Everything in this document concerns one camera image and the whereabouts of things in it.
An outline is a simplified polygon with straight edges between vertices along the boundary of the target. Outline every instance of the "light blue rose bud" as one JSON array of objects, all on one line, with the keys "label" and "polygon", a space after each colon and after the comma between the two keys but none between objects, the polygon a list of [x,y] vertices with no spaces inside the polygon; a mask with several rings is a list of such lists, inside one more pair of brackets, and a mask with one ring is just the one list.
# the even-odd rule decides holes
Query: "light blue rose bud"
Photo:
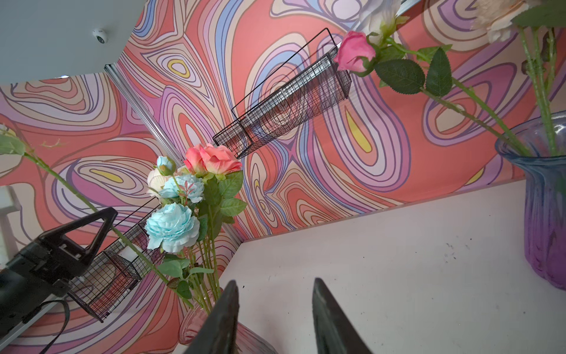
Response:
[{"label": "light blue rose bud", "polygon": [[167,156],[159,156],[157,158],[157,169],[163,176],[173,175],[173,172],[175,172],[176,168],[177,167],[175,166],[175,161],[168,158]]},{"label": "light blue rose bud", "polygon": [[177,253],[196,243],[200,223],[189,207],[173,203],[154,212],[144,228],[149,235],[147,249],[161,246],[168,253]]},{"label": "light blue rose bud", "polygon": [[183,196],[186,196],[193,203],[202,201],[204,193],[203,180],[193,176],[192,174],[175,176],[175,180],[170,178],[167,182],[165,182],[165,185],[159,194],[164,198],[175,198],[179,196],[180,192],[182,192]]}]

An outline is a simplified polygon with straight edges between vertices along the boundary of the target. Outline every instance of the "pink rose bud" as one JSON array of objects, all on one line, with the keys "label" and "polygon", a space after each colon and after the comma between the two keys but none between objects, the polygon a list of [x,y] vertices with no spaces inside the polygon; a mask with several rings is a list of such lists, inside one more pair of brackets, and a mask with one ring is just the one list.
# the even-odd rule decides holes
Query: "pink rose bud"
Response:
[{"label": "pink rose bud", "polygon": [[366,68],[363,67],[360,57],[372,60],[375,57],[375,50],[367,42],[364,33],[350,31],[342,40],[334,61],[338,63],[338,70],[364,72]]}]

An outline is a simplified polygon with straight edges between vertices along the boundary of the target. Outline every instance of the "wire basket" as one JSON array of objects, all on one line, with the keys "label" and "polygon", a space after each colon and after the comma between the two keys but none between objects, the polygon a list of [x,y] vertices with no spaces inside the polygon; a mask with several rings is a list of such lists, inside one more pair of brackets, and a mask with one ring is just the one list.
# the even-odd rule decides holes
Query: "wire basket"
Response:
[{"label": "wire basket", "polygon": [[258,84],[232,108],[232,113],[250,95],[261,97],[258,90],[263,89],[265,81],[324,31],[328,32],[334,47],[267,98],[258,99],[257,104],[216,134],[213,139],[217,145],[225,145],[237,158],[242,158],[348,98],[350,74],[338,71],[338,64],[334,62],[338,47],[330,30],[325,28]]},{"label": "wire basket", "polygon": [[[128,218],[135,218],[134,215],[140,210],[147,209],[148,203],[139,207],[116,226],[124,223]],[[152,209],[123,233],[153,264],[159,264],[164,255],[159,249],[146,249],[148,236],[144,226],[151,213],[158,208],[159,206]],[[84,275],[73,279],[68,295],[88,314],[103,322],[104,318],[118,307],[150,270],[133,250],[126,248],[126,245],[117,239],[95,257]]]}]

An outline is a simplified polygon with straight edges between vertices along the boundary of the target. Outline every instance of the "dome camera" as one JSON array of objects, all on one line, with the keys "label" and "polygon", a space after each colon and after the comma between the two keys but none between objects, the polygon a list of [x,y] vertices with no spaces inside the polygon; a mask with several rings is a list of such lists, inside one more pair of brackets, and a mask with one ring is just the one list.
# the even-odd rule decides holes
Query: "dome camera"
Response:
[{"label": "dome camera", "polygon": [[104,32],[103,29],[95,29],[92,31],[92,35],[96,38],[96,40],[102,44],[108,42],[108,35]]}]

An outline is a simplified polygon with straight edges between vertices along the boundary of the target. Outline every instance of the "white flower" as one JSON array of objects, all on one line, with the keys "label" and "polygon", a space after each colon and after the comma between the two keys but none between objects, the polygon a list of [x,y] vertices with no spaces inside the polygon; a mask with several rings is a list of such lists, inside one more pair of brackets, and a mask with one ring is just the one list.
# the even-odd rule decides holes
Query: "white flower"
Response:
[{"label": "white flower", "polygon": [[147,176],[147,185],[150,188],[147,190],[147,193],[154,197],[159,197],[159,192],[163,189],[165,182],[170,178],[171,176],[162,176],[157,168],[152,170],[149,176]]},{"label": "white flower", "polygon": [[384,36],[392,35],[397,29],[396,18],[400,7],[401,0],[368,0],[351,31],[367,35],[375,32],[378,36],[371,36],[370,41],[380,44]]},{"label": "white flower", "polygon": [[490,43],[506,41],[514,31],[511,20],[540,3],[540,0],[478,0],[474,28],[485,28]]}]

